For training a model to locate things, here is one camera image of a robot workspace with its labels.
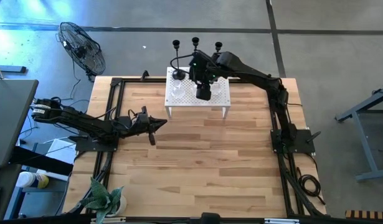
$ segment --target butcher block tabletop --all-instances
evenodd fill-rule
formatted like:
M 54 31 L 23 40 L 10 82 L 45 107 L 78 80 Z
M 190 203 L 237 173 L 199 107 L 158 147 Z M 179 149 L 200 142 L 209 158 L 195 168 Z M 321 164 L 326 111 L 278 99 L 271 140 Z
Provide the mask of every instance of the butcher block tabletop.
M 105 112 L 111 79 L 96 77 L 89 115 Z M 288 102 L 301 104 L 296 80 L 282 80 L 290 94 Z M 286 217 L 278 159 L 272 153 L 267 94 L 251 84 L 231 83 L 230 96 L 226 119 L 221 108 L 201 107 L 174 108 L 168 119 L 165 83 L 125 85 L 122 116 L 128 109 L 140 112 L 146 106 L 149 115 L 168 122 L 156 132 L 155 146 L 147 134 L 120 139 L 108 183 L 108 191 L 125 186 L 128 204 L 120 216 L 199 217 L 213 212 L 234 218 Z M 288 109 L 296 127 L 305 129 L 302 106 Z M 63 212 L 73 208 L 90 186 L 96 155 L 86 152 L 75 161 Z M 302 174 L 318 178 L 308 156 L 295 154 L 295 163 Z M 293 190 L 290 194 L 296 211 Z M 308 198 L 326 213 L 317 198 Z

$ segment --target clear glass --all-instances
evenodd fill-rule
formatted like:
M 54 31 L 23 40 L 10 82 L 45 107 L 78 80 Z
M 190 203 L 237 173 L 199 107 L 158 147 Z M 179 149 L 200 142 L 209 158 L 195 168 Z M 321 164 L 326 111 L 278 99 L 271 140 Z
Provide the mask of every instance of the clear glass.
M 197 94 L 197 84 L 194 84 L 191 87 L 192 95 L 195 96 Z
M 184 87 L 182 86 L 182 83 L 180 80 L 173 80 L 173 90 L 172 90 L 172 96 L 175 99 L 182 98 L 186 92 L 184 91 Z
M 210 91 L 212 95 L 219 95 L 222 91 L 222 87 L 219 83 L 215 82 L 210 86 Z

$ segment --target concrete floor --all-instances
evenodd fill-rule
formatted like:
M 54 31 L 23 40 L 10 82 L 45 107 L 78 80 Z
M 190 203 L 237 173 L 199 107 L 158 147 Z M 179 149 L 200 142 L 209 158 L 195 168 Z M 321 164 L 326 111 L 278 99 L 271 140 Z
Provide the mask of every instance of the concrete floor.
M 272 0 L 278 29 L 383 30 L 383 0 L 320 1 Z M 54 1 L 5 0 L 0 3 L 0 23 L 26 23 L 30 30 L 0 30 L 0 64 L 24 65 L 25 75 L 8 78 L 36 78 L 36 98 L 66 98 L 75 83 L 72 61 L 52 31 L 32 31 L 35 26 L 71 21 L 95 27 L 173 27 L 270 29 L 265 0 L 215 1 Z M 102 46 L 106 61 L 103 75 L 164 75 L 174 57 L 171 42 L 181 41 L 180 54 L 192 49 L 191 38 L 200 48 L 237 54 L 244 63 L 278 76 L 271 34 L 192 32 L 89 32 Z M 344 217 L 347 209 L 383 211 L 383 179 L 357 183 L 354 176 L 369 171 L 352 121 L 335 122 L 334 115 L 383 88 L 383 35 L 279 35 L 287 77 L 296 78 L 306 122 L 322 134 L 314 140 L 320 182 L 327 211 Z M 81 68 L 82 78 L 75 100 L 88 99 L 92 83 Z M 75 105 L 86 110 L 87 102 Z M 29 146 L 69 133 L 49 124 L 39 124 L 27 138 Z M 26 121 L 23 129 L 29 128 Z M 56 195 L 29 200 L 50 200 Z M 40 215 L 46 212 L 40 208 Z M 33 211 L 31 216 L 38 216 Z

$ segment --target electric fan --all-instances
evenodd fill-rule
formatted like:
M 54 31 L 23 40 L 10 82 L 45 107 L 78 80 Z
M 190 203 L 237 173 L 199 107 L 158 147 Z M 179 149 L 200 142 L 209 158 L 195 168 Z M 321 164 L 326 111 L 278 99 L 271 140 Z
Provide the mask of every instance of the electric fan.
M 59 39 L 67 53 L 86 71 L 88 79 L 101 75 L 105 70 L 105 61 L 100 44 L 73 22 L 62 22 L 59 27 Z

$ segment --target white paper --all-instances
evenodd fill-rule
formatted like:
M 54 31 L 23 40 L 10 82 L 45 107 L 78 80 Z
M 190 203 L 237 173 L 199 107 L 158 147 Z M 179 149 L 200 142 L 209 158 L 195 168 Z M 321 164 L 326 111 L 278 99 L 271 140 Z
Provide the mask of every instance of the white paper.
M 53 143 L 49 149 L 49 152 L 51 152 L 51 153 L 46 154 L 46 156 L 48 156 L 50 158 L 58 159 L 60 161 L 63 161 L 63 162 L 69 163 L 69 164 L 73 164 L 73 160 L 75 159 L 75 156 L 76 156 L 75 147 L 76 147 L 76 144 L 73 144 L 71 142 L 67 142 L 67 141 L 63 141 L 63 140 L 59 140 L 59 139 L 54 139 L 54 141 L 53 141 Z M 53 177 L 53 178 L 60 179 L 60 180 L 64 180 L 64 181 L 68 180 L 68 177 L 66 175 L 55 174 L 52 172 L 47 172 L 45 170 L 38 169 L 37 173 L 38 174 L 44 174 L 46 176 Z

